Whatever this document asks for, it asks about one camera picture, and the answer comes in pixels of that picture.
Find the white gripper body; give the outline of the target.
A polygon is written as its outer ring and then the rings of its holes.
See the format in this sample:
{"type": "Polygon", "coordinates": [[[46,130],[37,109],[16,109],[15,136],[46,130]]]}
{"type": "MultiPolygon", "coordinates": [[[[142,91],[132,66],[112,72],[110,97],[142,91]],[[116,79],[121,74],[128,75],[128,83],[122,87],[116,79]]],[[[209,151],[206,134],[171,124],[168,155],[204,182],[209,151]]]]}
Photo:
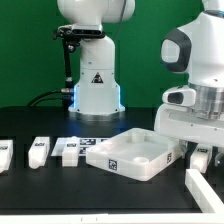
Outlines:
{"type": "Polygon", "coordinates": [[[219,119],[203,119],[186,107],[162,104],[154,130],[162,136],[224,148],[224,114],[219,119]]]}

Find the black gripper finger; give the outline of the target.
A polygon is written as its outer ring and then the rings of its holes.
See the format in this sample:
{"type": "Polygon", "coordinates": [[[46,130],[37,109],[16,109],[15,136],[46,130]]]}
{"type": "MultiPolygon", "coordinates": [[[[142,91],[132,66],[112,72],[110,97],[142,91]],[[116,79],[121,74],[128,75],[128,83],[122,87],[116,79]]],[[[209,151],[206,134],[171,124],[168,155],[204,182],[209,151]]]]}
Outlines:
{"type": "Polygon", "coordinates": [[[194,150],[196,149],[196,147],[197,147],[197,143],[195,143],[195,142],[189,142],[187,144],[187,153],[186,153],[186,155],[187,156],[190,156],[194,152],[194,150]]]}
{"type": "Polygon", "coordinates": [[[224,156],[224,148],[218,148],[217,154],[215,155],[215,158],[214,158],[215,167],[218,167],[218,165],[220,164],[220,160],[223,156],[224,156]]]}

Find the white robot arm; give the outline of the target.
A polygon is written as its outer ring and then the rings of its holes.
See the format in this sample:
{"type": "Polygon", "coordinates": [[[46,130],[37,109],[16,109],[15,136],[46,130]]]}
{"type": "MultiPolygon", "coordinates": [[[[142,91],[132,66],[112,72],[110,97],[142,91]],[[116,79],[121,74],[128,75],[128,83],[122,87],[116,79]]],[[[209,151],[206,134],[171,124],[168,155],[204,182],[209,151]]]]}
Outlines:
{"type": "MultiPolygon", "coordinates": [[[[184,86],[163,93],[154,130],[188,142],[216,147],[224,154],[224,0],[202,0],[198,17],[171,30],[161,46],[167,70],[189,75],[184,86]]],[[[135,0],[57,0],[69,21],[58,28],[65,49],[81,46],[80,79],[73,88],[70,112],[111,117],[124,111],[114,78],[115,45],[103,32],[105,23],[129,19],[135,0]]]]}

